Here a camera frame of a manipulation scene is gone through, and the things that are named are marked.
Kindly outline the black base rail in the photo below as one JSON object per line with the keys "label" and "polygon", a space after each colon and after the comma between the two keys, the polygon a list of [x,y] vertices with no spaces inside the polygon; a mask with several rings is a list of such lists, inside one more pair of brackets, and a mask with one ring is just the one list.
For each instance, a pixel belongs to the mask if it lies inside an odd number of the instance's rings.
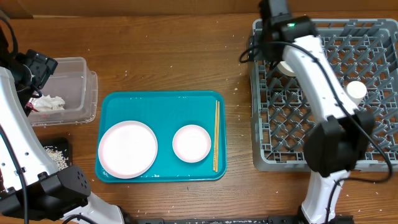
{"label": "black base rail", "polygon": [[138,224],[294,224],[305,223],[296,215],[269,216],[267,218],[246,219],[193,219],[193,220],[164,220],[162,218],[137,219]]}

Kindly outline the red snack wrapper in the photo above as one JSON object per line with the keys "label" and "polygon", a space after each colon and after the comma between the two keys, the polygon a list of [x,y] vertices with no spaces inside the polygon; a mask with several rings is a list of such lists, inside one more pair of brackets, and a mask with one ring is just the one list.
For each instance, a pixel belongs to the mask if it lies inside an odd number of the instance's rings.
{"label": "red snack wrapper", "polygon": [[28,109],[30,109],[31,111],[33,111],[33,112],[37,112],[37,110],[34,108],[34,106],[33,106],[32,103],[28,103],[28,104],[26,105],[26,107],[27,107]]}

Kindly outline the large pink round plate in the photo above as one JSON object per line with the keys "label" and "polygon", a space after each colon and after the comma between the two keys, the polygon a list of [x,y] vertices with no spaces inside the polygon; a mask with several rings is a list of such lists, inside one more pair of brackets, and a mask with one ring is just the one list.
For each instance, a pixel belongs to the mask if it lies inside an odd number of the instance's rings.
{"label": "large pink round plate", "polygon": [[145,173],[158,152],[157,138],[146,124],[123,121],[110,127],[98,145],[103,169],[119,179],[131,179]]}

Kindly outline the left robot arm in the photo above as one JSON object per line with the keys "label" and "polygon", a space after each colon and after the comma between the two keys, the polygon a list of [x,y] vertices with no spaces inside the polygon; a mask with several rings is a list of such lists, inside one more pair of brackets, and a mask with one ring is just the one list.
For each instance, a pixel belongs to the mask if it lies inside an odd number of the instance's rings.
{"label": "left robot arm", "polygon": [[28,102],[41,89],[58,63],[34,50],[22,54],[15,37],[12,50],[1,35],[1,174],[7,192],[1,200],[5,217],[61,220],[64,223],[134,223],[121,207],[91,191],[78,166],[60,170],[38,140],[29,120]]}

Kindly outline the white upside-down bowl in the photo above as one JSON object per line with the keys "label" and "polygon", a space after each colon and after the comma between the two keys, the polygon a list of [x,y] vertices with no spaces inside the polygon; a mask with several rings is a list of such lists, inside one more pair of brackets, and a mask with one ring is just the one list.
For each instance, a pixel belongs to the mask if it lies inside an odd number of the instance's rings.
{"label": "white upside-down bowl", "polygon": [[277,68],[284,75],[287,75],[289,77],[296,77],[291,67],[285,61],[279,62]]}

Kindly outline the white rice pile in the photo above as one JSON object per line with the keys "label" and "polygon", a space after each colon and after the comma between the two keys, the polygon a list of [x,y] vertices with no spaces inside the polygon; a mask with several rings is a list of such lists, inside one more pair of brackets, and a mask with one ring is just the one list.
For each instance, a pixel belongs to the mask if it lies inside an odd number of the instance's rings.
{"label": "white rice pile", "polygon": [[59,170],[66,169],[70,165],[67,149],[60,149],[57,146],[44,146],[44,150],[57,164]]}

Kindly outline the teal plastic serving tray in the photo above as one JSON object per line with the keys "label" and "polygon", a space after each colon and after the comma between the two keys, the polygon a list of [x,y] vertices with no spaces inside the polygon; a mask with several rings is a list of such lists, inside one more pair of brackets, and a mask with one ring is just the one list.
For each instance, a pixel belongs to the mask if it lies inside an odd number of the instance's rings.
{"label": "teal plastic serving tray", "polygon": [[[175,133],[185,125],[215,133],[215,110],[220,107],[218,170],[213,170],[213,152],[202,161],[187,163],[172,148]],[[218,180],[227,170],[224,99],[216,91],[120,91],[109,94],[101,109],[98,136],[122,121],[139,121],[153,130],[159,145],[152,166],[128,183],[188,182]]]}

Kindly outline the grey plastic dish rack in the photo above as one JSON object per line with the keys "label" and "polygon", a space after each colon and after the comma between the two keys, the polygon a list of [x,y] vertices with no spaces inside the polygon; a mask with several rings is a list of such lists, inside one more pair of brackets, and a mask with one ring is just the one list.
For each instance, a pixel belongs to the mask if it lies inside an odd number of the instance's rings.
{"label": "grey plastic dish rack", "polygon": [[[384,172],[388,156],[397,165],[397,22],[393,19],[316,19],[325,53],[339,82],[360,81],[367,93],[359,104],[376,125],[356,165]],[[252,92],[252,158],[260,171],[306,171],[303,144],[315,120],[298,81],[272,69],[260,54],[249,63]]]}

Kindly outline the white upside-down cup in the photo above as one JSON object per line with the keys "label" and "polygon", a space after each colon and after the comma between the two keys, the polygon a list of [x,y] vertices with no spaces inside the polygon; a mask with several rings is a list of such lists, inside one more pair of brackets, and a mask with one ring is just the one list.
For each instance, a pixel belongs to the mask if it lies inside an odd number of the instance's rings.
{"label": "white upside-down cup", "polygon": [[345,92],[350,98],[350,100],[356,106],[359,106],[359,104],[362,102],[368,91],[366,85],[363,84],[362,82],[352,81],[345,86]]}

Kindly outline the clear plastic waste bin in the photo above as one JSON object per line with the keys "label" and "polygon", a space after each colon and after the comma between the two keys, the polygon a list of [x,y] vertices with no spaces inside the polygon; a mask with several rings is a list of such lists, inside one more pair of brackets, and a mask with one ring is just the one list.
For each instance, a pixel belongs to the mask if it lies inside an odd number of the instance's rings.
{"label": "clear plastic waste bin", "polygon": [[41,90],[43,96],[32,104],[57,101],[51,110],[35,108],[28,119],[32,126],[89,123],[98,104],[97,74],[83,57],[56,58],[58,65]]}

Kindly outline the wooden chopstick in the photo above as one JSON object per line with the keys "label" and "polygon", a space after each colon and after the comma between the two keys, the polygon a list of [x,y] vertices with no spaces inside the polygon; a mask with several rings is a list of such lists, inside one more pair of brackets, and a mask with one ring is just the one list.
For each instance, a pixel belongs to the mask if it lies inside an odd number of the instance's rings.
{"label": "wooden chopstick", "polygon": [[218,101],[215,101],[215,127],[214,127],[214,141],[213,141],[213,171],[218,171],[218,116],[219,116],[219,107]]}
{"label": "wooden chopstick", "polygon": [[218,155],[219,155],[219,133],[220,133],[220,102],[216,101],[216,118],[215,118],[215,172],[218,172]]}

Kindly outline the small white round plate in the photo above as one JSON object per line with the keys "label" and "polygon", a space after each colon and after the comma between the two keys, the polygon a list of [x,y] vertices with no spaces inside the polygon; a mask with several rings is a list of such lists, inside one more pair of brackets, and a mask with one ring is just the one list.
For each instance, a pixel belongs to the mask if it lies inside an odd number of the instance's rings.
{"label": "small white round plate", "polygon": [[196,163],[204,160],[211,149],[211,137],[201,126],[189,124],[174,135],[172,147],[175,155],[184,162]]}

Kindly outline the black rectangular waste tray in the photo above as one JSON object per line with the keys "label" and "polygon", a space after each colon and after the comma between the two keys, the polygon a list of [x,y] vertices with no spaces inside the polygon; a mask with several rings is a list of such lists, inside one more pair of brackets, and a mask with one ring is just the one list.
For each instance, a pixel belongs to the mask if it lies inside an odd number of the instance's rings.
{"label": "black rectangular waste tray", "polygon": [[53,138],[40,140],[41,145],[44,146],[57,146],[60,149],[67,149],[70,165],[72,165],[72,147],[66,138]]}

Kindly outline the white paper napkin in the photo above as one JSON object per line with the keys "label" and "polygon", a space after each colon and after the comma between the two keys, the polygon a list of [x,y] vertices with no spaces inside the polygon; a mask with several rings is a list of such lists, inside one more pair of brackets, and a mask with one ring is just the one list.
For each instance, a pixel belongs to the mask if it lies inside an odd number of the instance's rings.
{"label": "white paper napkin", "polygon": [[51,97],[50,95],[33,99],[30,103],[37,112],[64,110],[65,106],[65,101],[61,97]]}

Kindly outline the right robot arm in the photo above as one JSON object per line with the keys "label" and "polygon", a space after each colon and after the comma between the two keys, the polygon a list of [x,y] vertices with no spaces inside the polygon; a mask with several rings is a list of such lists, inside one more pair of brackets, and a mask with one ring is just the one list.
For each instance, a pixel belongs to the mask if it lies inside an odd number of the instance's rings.
{"label": "right robot arm", "polygon": [[375,120],[347,95],[323,51],[317,28],[308,16],[294,17],[287,1],[261,1],[263,56],[285,62],[295,74],[315,118],[303,145],[311,169],[307,196],[299,208],[303,223],[353,223],[337,217],[341,188],[365,156]]}

